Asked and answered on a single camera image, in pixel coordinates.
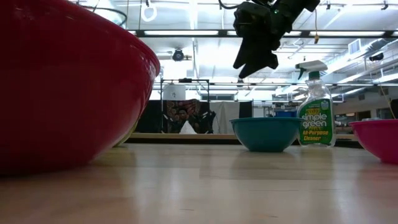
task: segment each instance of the air duct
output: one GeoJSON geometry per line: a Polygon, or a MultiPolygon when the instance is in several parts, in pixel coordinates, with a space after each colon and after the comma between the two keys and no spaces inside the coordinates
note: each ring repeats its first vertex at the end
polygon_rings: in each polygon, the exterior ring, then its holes
{"type": "Polygon", "coordinates": [[[351,65],[355,61],[361,58],[366,58],[370,57],[380,51],[387,45],[393,44],[396,42],[397,39],[377,39],[374,40],[370,43],[367,43],[367,39],[361,39],[359,42],[362,44],[361,53],[359,54],[354,54],[351,55],[349,53],[349,50],[346,50],[344,53],[342,53],[338,58],[333,58],[327,62],[325,62],[329,69],[323,72],[320,72],[321,77],[324,77],[325,75],[332,74],[333,72],[340,70],[342,68],[345,68],[348,65],[351,65]]]}

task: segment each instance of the all-purpose cleaner bottle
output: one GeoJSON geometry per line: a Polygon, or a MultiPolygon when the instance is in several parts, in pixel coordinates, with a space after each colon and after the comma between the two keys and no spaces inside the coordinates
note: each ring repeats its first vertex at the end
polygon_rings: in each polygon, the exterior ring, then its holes
{"type": "Polygon", "coordinates": [[[320,71],[328,67],[317,60],[296,65],[300,69],[300,77],[308,72],[308,97],[300,105],[297,116],[305,121],[300,128],[298,141],[302,146],[327,147],[336,142],[335,119],[333,115],[333,98],[329,89],[320,79],[320,71]]]}

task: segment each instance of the red bowl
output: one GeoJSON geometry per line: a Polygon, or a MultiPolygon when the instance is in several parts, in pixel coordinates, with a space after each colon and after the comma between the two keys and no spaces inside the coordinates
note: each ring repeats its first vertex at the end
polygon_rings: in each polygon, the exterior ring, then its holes
{"type": "Polygon", "coordinates": [[[398,164],[398,120],[357,121],[349,124],[353,127],[359,143],[382,162],[398,164]]]}
{"type": "Polygon", "coordinates": [[[138,38],[64,0],[1,3],[0,174],[81,166],[117,143],[159,61],[138,38]]]}

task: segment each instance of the blue container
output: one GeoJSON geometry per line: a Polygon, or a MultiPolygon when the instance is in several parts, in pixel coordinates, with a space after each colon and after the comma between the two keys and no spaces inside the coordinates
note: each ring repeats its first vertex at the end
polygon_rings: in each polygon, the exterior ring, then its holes
{"type": "Polygon", "coordinates": [[[295,118],[297,117],[297,111],[276,111],[276,118],[295,118]]]}
{"type": "Polygon", "coordinates": [[[283,152],[297,138],[300,118],[241,118],[231,120],[235,135],[252,152],[283,152]]]}

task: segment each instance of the wooden table surface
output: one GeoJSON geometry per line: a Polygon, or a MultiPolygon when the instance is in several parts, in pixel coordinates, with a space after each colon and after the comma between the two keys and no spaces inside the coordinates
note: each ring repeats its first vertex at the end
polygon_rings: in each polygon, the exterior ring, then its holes
{"type": "Polygon", "coordinates": [[[135,144],[0,179],[0,223],[395,224],[397,189],[398,166],[363,149],[135,144]]]}

